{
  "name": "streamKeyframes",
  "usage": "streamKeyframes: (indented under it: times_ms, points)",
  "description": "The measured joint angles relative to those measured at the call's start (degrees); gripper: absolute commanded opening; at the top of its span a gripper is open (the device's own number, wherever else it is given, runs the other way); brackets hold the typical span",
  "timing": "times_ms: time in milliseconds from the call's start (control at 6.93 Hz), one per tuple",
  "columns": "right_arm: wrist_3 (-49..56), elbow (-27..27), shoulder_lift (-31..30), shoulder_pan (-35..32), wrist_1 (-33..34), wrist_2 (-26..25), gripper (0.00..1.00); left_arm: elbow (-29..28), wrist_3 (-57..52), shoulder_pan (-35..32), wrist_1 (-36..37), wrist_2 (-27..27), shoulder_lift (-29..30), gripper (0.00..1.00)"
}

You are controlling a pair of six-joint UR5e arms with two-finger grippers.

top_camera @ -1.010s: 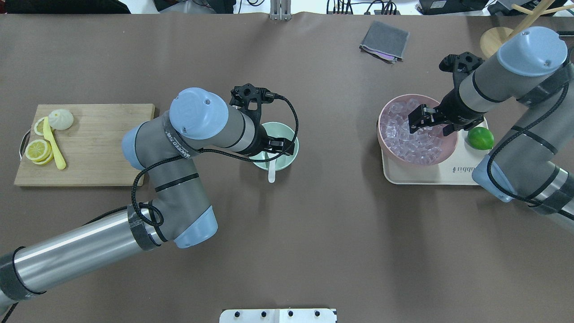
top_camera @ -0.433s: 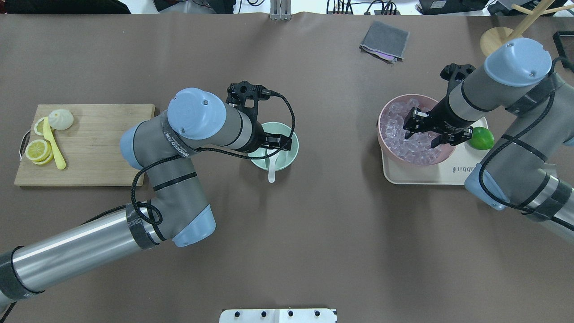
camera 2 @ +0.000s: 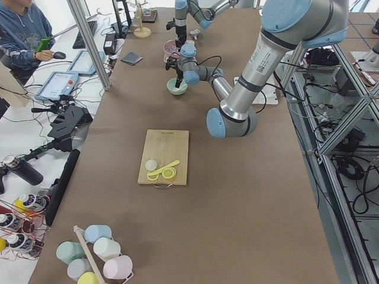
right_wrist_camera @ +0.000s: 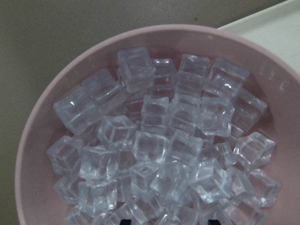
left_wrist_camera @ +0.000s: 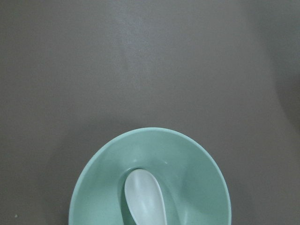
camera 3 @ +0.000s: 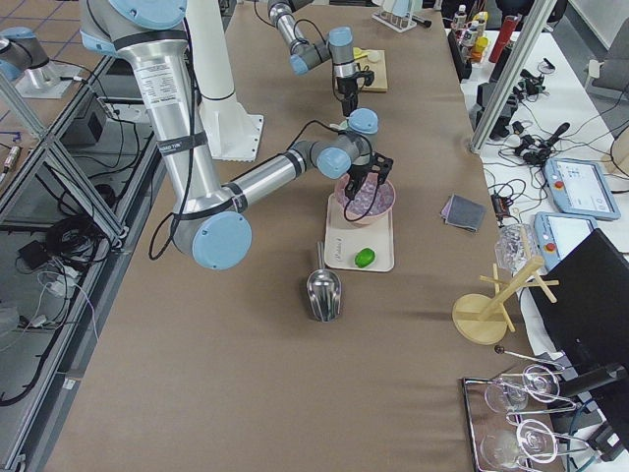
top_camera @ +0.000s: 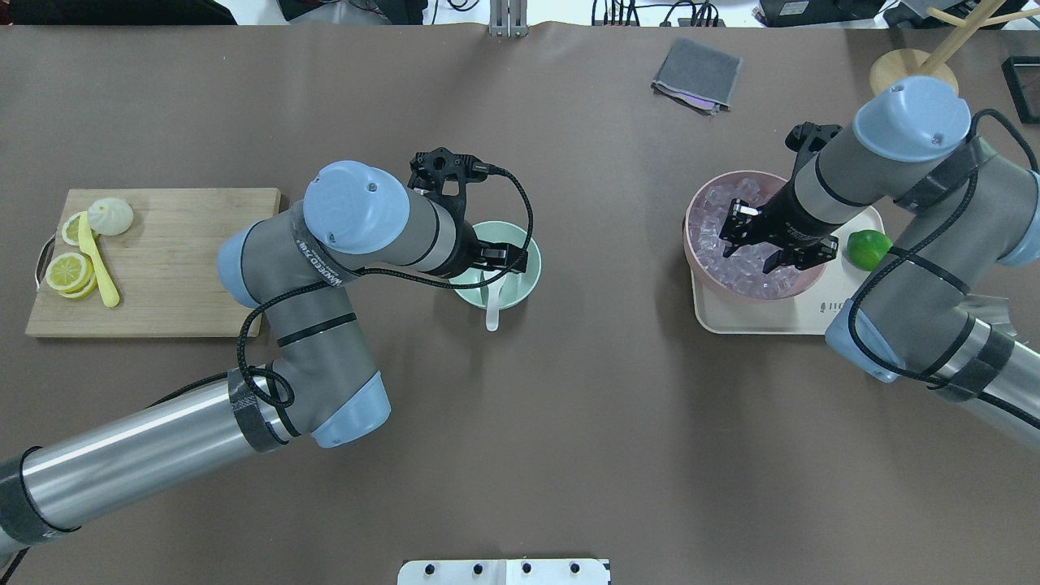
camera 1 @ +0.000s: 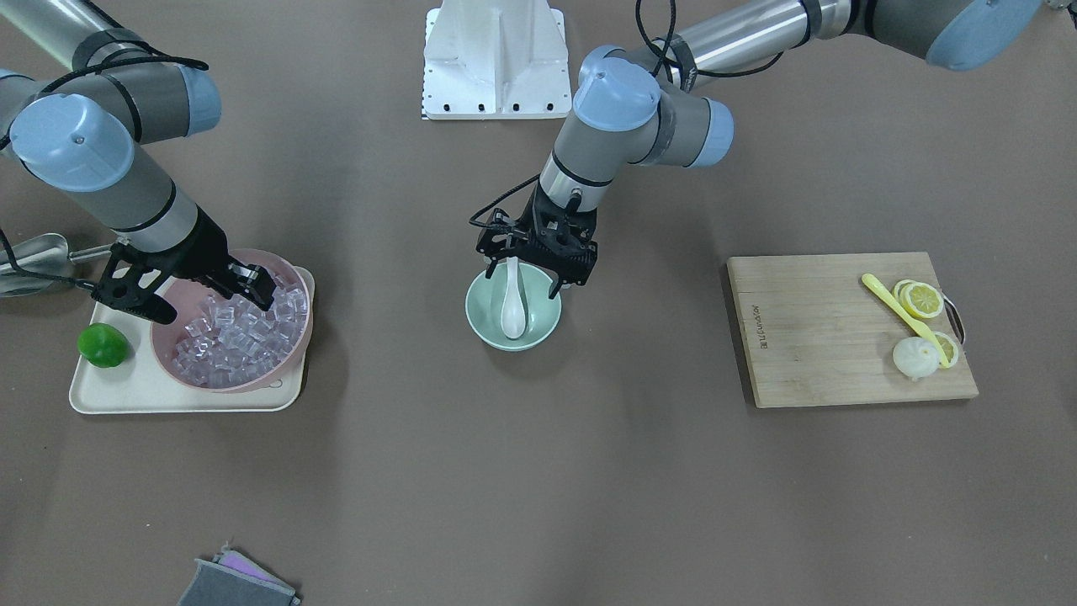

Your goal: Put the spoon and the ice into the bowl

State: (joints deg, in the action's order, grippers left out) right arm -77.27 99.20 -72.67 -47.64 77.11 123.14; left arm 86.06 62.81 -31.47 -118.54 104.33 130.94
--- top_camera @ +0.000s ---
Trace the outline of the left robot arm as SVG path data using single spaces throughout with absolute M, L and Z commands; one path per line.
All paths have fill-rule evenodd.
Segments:
M 451 288 L 468 269 L 499 280 L 527 268 L 531 243 L 480 240 L 466 221 L 467 185 L 512 178 L 503 167 L 441 148 L 411 170 L 401 183 L 361 162 L 328 164 L 300 202 L 224 243 L 224 289 L 249 307 L 245 325 L 265 315 L 281 356 L 252 366 L 239 342 L 226 373 L 4 461 L 2 563 L 294 437 L 335 448 L 382 426 L 391 406 L 346 285 L 383 275 Z

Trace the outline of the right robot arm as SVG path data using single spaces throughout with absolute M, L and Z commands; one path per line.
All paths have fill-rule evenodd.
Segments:
M 792 177 L 764 205 L 734 201 L 727 252 L 769 243 L 765 271 L 837 256 L 835 231 L 884 197 L 912 221 L 846 300 L 825 340 L 882 382 L 917 380 L 944 402 L 1038 447 L 1039 357 L 969 306 L 995 264 L 1038 259 L 1038 162 L 996 110 L 946 82 L 899 79 L 846 127 L 802 123 Z

